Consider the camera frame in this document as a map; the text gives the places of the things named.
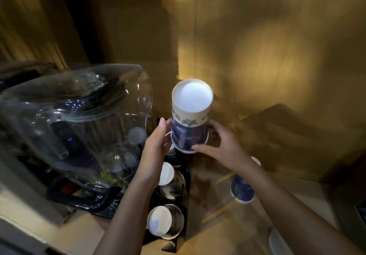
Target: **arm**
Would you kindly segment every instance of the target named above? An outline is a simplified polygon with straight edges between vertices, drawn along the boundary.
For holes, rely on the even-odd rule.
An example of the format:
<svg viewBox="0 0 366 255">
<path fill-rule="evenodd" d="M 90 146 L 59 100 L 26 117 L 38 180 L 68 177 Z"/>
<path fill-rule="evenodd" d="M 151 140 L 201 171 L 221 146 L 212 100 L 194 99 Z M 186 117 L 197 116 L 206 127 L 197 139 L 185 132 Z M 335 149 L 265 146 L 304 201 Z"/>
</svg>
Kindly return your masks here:
<svg viewBox="0 0 366 255">
<path fill-rule="evenodd" d="M 333 226 L 277 184 L 251 159 L 233 133 L 215 121 L 210 123 L 221 137 L 220 146 L 194 145 L 192 149 L 217 159 L 250 184 L 294 254 L 364 254 Z"/>
<path fill-rule="evenodd" d="M 171 119 L 146 140 L 140 165 L 94 255 L 138 255 L 146 230 L 151 195 L 159 183 L 164 156 L 171 146 Z"/>
</svg>

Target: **blue paper cup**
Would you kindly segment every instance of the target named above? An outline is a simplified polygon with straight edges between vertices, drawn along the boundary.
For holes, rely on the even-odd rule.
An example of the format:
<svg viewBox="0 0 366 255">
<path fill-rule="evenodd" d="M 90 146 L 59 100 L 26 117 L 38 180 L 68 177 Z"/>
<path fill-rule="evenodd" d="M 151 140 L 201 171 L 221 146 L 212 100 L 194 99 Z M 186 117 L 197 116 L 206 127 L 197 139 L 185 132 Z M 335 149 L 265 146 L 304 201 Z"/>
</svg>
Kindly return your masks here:
<svg viewBox="0 0 366 255">
<path fill-rule="evenodd" d="M 252 157 L 252 159 L 258 165 L 261 165 L 257 158 Z M 240 203 L 249 203 L 254 199 L 254 190 L 237 174 L 235 174 L 234 180 L 231 183 L 230 192 L 232 197 Z"/>
<path fill-rule="evenodd" d="M 186 154 L 196 153 L 191 147 L 208 140 L 208 112 L 213 92 L 198 79 L 179 82 L 172 92 L 172 143 Z"/>
</svg>

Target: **fingernail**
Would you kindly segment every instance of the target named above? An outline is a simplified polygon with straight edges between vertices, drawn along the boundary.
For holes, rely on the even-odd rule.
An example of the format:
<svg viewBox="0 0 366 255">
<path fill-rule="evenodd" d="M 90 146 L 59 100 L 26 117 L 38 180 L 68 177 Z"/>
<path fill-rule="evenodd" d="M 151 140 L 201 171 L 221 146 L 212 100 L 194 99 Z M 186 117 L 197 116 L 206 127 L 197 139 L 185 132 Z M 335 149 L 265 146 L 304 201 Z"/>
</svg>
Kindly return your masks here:
<svg viewBox="0 0 366 255">
<path fill-rule="evenodd" d="M 164 122 L 165 122 L 165 119 L 164 118 L 160 118 L 159 126 L 164 128 L 165 127 L 165 123 Z"/>
</svg>

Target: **hand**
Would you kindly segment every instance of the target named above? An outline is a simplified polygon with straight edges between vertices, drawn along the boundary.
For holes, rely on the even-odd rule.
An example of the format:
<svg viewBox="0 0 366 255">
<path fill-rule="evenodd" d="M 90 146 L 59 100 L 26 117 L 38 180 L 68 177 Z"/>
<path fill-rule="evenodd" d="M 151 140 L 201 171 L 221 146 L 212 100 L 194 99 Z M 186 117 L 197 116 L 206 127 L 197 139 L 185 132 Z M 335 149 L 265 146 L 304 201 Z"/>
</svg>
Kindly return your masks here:
<svg viewBox="0 0 366 255">
<path fill-rule="evenodd" d="M 192 146 L 192 149 L 211 156 L 228 169 L 235 173 L 240 173 L 243 162 L 253 160 L 241 146 L 234 133 L 214 120 L 209 120 L 209 124 L 218 132 L 221 138 L 220 146 L 213 147 L 205 144 L 196 144 Z"/>
<path fill-rule="evenodd" d="M 172 145 L 170 134 L 166 135 L 171 129 L 172 119 L 166 121 L 164 118 L 161 118 L 158 127 L 145 141 L 145 147 L 142 151 L 140 165 L 135 177 L 144 181 L 150 181 L 152 189 L 159 184 L 164 157 Z"/>
</svg>

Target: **right hand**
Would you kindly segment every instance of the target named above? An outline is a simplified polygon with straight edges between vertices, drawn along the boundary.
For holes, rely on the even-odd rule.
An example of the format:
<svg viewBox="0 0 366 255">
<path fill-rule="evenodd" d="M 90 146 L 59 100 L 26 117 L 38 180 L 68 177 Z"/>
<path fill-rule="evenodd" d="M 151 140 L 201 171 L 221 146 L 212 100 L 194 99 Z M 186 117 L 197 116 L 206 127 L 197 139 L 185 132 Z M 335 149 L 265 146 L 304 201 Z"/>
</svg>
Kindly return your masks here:
<svg viewBox="0 0 366 255">
<path fill-rule="evenodd" d="M 253 161 L 234 133 L 214 120 L 209 120 L 209 124 L 219 134 L 221 138 L 220 146 L 196 144 L 192 146 L 193 150 L 213 157 L 235 173 L 240 172 L 240 167 L 244 162 Z"/>
</svg>

